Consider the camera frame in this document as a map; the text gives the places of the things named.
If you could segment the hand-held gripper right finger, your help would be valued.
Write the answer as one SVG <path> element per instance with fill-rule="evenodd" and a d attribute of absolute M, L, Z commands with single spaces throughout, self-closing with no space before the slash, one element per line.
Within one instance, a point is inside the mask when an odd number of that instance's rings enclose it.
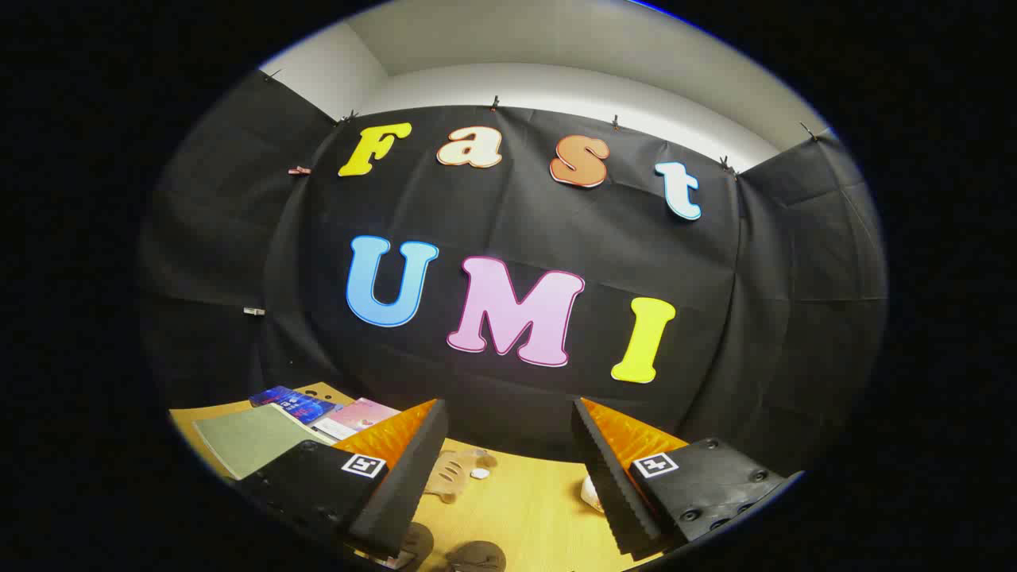
<path fill-rule="evenodd" d="M 687 443 L 582 397 L 571 434 L 615 544 L 633 558 L 711 544 L 803 477 L 784 477 L 722 439 Z"/>

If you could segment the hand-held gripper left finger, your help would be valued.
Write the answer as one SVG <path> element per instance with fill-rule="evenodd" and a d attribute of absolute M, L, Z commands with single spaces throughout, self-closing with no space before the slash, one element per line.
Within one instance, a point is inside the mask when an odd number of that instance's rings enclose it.
<path fill-rule="evenodd" d="M 303 439 L 235 488 L 323 549 L 396 557 L 447 431 L 432 399 L 333 446 Z"/>

